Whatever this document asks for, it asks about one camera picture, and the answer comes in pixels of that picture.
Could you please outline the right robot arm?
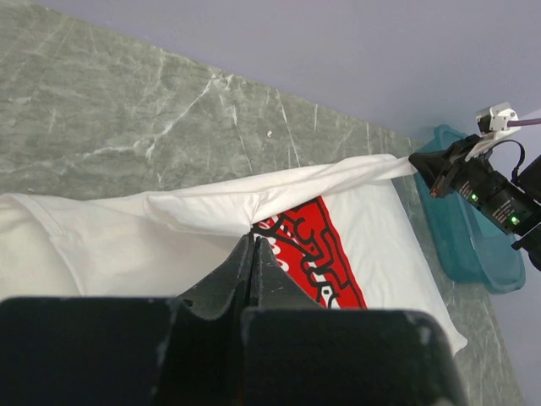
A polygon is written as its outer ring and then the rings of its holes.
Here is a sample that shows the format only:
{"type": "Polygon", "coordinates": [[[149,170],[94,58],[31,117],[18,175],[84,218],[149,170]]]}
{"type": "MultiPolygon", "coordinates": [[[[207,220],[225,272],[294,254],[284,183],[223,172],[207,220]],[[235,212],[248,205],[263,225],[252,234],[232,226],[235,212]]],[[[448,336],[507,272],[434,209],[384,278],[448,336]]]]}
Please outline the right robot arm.
{"type": "Polygon", "coordinates": [[[533,266],[540,268],[540,188],[535,183],[535,167],[524,173],[520,166],[525,159],[523,146],[511,172],[511,179],[496,171],[489,162],[497,141],[482,151],[482,139],[470,135],[444,151],[415,152],[408,158],[433,198],[457,193],[469,205],[506,235],[519,239],[514,250],[525,250],[533,266]]]}

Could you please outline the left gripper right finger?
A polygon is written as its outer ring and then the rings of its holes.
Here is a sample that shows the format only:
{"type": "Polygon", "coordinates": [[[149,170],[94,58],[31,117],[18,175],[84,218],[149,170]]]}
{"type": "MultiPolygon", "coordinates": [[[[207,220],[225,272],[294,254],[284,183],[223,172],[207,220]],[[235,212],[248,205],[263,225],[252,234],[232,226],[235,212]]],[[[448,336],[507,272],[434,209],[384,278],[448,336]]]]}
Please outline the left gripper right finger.
{"type": "Polygon", "coordinates": [[[255,244],[240,325],[243,405],[464,405],[451,346],[416,310],[327,310],[255,244]]]}

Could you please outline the teal plastic bin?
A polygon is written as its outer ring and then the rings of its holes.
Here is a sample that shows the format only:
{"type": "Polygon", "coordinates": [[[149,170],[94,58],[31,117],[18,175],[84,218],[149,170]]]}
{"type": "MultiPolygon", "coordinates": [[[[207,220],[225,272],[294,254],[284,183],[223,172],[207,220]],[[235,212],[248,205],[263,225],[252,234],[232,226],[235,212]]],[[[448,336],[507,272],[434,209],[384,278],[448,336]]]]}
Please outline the teal plastic bin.
{"type": "Polygon", "coordinates": [[[516,238],[499,230],[459,194],[430,196],[417,173],[414,180],[442,268],[455,283],[482,283],[492,294],[522,288],[526,271],[516,238]]]}

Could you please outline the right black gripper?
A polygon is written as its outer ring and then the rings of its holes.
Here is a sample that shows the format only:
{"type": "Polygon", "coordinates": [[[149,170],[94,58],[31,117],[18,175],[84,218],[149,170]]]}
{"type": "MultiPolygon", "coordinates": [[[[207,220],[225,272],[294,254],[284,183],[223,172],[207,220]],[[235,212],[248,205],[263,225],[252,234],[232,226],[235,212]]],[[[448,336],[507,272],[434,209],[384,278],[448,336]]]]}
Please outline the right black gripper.
{"type": "Polygon", "coordinates": [[[540,248],[540,170],[534,165],[521,171],[526,153],[519,145],[519,159],[511,178],[496,171],[489,158],[493,147],[466,161],[468,152],[480,141],[471,135],[444,151],[415,152],[408,161],[421,175],[434,198],[459,194],[504,234],[515,234],[515,250],[540,248]]]}

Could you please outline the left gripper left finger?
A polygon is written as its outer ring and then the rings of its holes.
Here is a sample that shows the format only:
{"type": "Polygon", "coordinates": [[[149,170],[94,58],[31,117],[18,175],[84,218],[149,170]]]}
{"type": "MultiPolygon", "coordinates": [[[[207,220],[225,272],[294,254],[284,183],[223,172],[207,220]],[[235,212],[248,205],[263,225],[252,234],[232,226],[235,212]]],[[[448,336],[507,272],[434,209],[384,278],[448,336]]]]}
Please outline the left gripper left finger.
{"type": "Polygon", "coordinates": [[[235,405],[254,239],[177,297],[1,304],[4,405],[235,405]]]}

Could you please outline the white t-shirt red print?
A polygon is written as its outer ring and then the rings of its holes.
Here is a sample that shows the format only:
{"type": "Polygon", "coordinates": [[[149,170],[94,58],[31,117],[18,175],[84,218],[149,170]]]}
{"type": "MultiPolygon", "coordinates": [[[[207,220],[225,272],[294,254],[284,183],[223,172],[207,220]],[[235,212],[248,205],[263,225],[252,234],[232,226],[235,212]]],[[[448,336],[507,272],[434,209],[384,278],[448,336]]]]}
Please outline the white t-shirt red print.
{"type": "Polygon", "coordinates": [[[173,296],[218,267],[246,233],[330,309],[433,316],[467,345],[393,186],[406,158],[335,164],[102,200],[1,197],[1,295],[173,296]]]}

